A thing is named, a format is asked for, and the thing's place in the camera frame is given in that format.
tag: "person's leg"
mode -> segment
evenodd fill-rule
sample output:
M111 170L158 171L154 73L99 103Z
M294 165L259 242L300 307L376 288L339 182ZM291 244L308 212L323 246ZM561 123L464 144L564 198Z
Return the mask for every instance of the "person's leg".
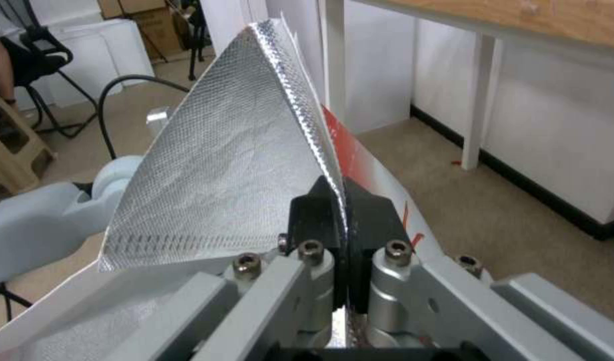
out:
M0 42L0 97L2 97L13 108L15 105L15 81L13 76L13 66L9 52L2 42Z

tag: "table leg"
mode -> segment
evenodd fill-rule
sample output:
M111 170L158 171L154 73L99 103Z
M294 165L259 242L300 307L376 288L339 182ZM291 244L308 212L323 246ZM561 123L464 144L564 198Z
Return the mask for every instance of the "table leg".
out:
M471 119L465 130L463 160L461 162L465 170L472 170L478 165L481 135L483 133L483 123L485 123L487 108L487 93L492 72L494 43L494 37L477 34L476 46L474 48L474 102Z
M345 124L345 1L318 0L325 73L325 106Z

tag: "silver reflective sheet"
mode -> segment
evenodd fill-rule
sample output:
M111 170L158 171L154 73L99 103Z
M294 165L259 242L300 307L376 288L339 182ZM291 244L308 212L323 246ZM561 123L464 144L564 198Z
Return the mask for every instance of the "silver reflective sheet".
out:
M249 25L147 152L108 226L100 270L268 251L291 199L323 173L343 210L334 147L286 24Z

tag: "white wall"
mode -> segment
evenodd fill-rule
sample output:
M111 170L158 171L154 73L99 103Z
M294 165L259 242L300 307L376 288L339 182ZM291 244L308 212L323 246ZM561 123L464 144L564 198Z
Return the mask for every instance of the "white wall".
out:
M410 16L345 0L345 125L354 133L410 116Z
M270 16L282 12L298 34L307 71L324 103L318 1L267 0L267 7ZM345 0L345 125L352 132L409 117L413 34L409 16Z
M464 134L474 35L419 22L413 102ZM614 69L506 42L495 89L483 148L600 223L614 220Z

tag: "folded foil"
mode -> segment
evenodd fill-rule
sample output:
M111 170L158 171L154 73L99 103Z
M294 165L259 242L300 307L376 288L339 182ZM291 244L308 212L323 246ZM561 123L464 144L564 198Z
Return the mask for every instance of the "folded foil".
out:
M346 230L342 176L294 39L247 26L208 68L135 172L100 270L265 252L291 199L325 174Z

